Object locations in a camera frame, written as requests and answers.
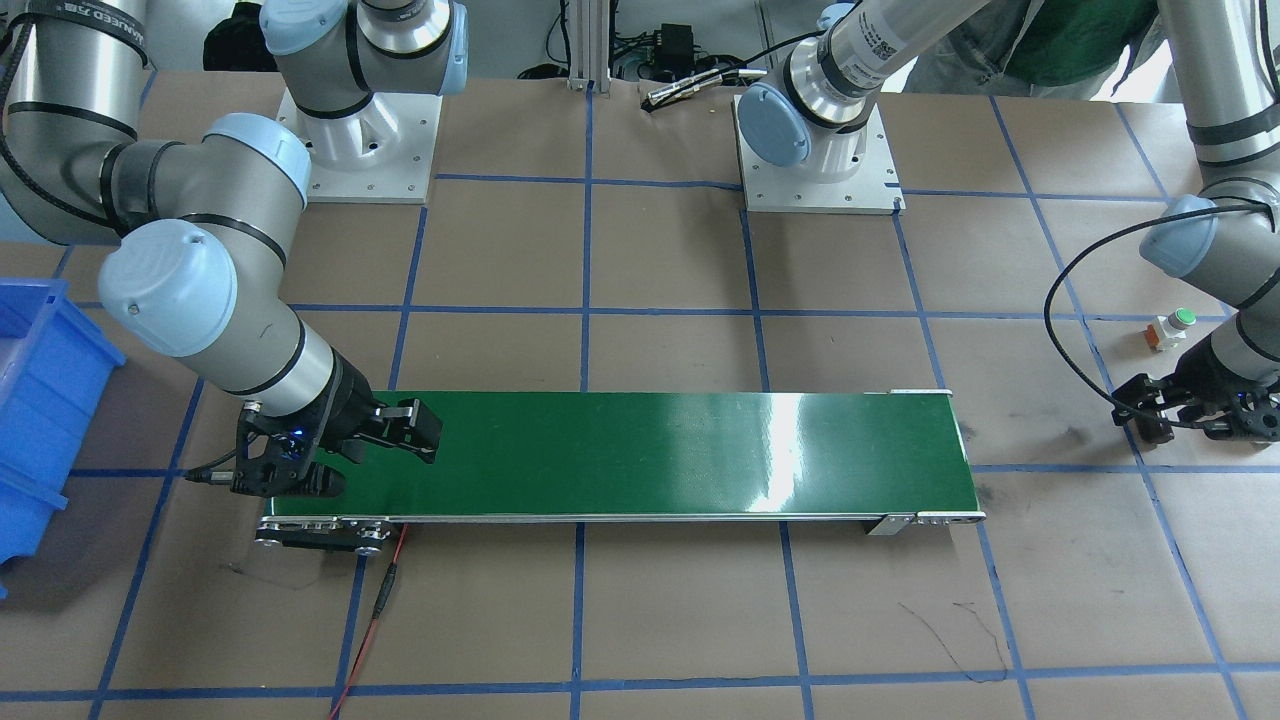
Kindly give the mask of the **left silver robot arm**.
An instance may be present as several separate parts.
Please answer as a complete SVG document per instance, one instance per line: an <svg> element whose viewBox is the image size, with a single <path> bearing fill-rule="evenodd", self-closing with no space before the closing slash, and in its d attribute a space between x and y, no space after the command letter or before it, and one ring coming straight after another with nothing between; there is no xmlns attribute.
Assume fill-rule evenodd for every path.
<svg viewBox="0 0 1280 720"><path fill-rule="evenodd" d="M884 79L980 13L979 1L858 1L829 15L735 108L767 165L808 169L859 140ZM1144 260L1230 305L1174 372L1107 393L1115 424L1160 445L1175 428L1277 441L1277 77L1262 1L1161 1L1202 190L1144 222Z"/></svg>

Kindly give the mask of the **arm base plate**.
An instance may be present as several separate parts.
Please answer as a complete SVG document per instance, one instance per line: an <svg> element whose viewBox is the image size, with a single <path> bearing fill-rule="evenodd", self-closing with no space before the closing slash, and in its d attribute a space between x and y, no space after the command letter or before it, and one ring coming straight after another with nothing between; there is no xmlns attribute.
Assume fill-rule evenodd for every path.
<svg viewBox="0 0 1280 720"><path fill-rule="evenodd" d="M742 96L733 100L733 118L749 211L888 215L905 209L878 105L859 131L817 138L805 160L777 167L740 133L742 102Z"/></svg>
<svg viewBox="0 0 1280 720"><path fill-rule="evenodd" d="M311 154L311 204L425 204L440 114L435 95L374 94L351 117L317 119L288 91L276 111Z"/></svg>

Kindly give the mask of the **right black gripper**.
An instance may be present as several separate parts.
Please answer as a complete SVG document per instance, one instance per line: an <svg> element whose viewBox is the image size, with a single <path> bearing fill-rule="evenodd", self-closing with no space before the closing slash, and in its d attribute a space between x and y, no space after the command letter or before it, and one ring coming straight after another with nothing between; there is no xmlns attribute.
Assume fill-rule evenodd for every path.
<svg viewBox="0 0 1280 720"><path fill-rule="evenodd" d="M338 471L316 466L320 450L358 462L364 442L436 461L444 421L420 398L389 406L374 397L364 374L334 352L329 382L310 404L283 416L244 409L236 427L232 491L271 498L283 495L335 497L346 487Z"/></svg>

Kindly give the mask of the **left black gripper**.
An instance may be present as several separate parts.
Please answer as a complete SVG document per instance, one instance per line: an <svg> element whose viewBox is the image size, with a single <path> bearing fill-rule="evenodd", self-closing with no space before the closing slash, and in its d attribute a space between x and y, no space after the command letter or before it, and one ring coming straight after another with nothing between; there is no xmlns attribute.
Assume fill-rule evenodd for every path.
<svg viewBox="0 0 1280 720"><path fill-rule="evenodd" d="M1178 420L1196 423L1210 439L1276 443L1277 402L1262 380L1252 380L1229 370L1217 359L1210 340L1185 351L1175 366L1175 382L1155 379L1146 373L1134 375L1114 393L1112 423L1135 424L1146 443L1174 439L1174 423L1164 411L1178 410Z"/></svg>

